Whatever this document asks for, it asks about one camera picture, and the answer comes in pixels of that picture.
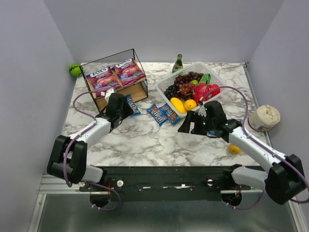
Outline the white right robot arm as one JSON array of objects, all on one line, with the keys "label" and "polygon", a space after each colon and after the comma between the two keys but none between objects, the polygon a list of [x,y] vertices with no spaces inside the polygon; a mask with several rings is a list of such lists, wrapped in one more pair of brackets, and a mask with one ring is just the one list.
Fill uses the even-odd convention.
[{"label": "white right robot arm", "polygon": [[219,184],[231,189],[236,185],[246,185],[262,190],[277,204],[292,201],[309,188],[299,157],[287,156],[258,140],[246,131],[244,123],[228,119],[218,101],[206,102],[197,112],[187,112],[178,132],[222,138],[238,146],[262,167],[259,171],[232,165],[219,179],[212,181],[213,186]]}]

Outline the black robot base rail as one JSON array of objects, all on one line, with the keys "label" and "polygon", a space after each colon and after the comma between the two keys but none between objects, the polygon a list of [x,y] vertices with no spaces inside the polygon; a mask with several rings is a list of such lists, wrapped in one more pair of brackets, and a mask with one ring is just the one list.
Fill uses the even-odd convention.
[{"label": "black robot base rail", "polygon": [[103,167],[103,182],[87,183],[90,199],[122,202],[225,201],[239,205],[249,186],[231,179],[230,166]]}]

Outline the white plastic fruit basket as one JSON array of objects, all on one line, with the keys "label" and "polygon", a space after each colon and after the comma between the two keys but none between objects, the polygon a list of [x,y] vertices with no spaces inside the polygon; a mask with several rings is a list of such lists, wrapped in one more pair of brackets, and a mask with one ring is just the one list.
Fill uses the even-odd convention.
[{"label": "white plastic fruit basket", "polygon": [[205,97],[210,90],[224,85],[224,80],[209,66],[195,62],[158,81],[155,87],[172,110],[185,117],[188,110],[199,108],[198,101],[214,100],[222,95],[224,91],[219,89]]}]

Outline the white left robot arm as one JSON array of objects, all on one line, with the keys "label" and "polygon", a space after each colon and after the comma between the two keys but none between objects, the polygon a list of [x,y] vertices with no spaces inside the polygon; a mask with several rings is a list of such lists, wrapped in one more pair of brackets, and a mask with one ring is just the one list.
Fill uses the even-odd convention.
[{"label": "white left robot arm", "polygon": [[60,135],[56,138],[47,173],[65,180],[69,187],[80,182],[103,183],[104,171],[86,164],[87,150],[131,114],[133,111],[123,94],[110,94],[107,106],[92,117],[92,123],[71,136]]}]

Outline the purple Fox's candy bag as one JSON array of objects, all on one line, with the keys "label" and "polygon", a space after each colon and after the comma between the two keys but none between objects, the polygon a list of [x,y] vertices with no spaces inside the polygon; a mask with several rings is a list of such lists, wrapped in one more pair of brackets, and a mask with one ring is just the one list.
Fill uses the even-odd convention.
[{"label": "purple Fox's candy bag", "polygon": [[116,64],[113,69],[119,77],[123,87],[127,87],[145,77],[144,72],[134,58]]},{"label": "purple Fox's candy bag", "polygon": [[86,76],[94,90],[106,92],[110,88],[121,88],[118,79],[113,74],[110,67],[100,68]]}]

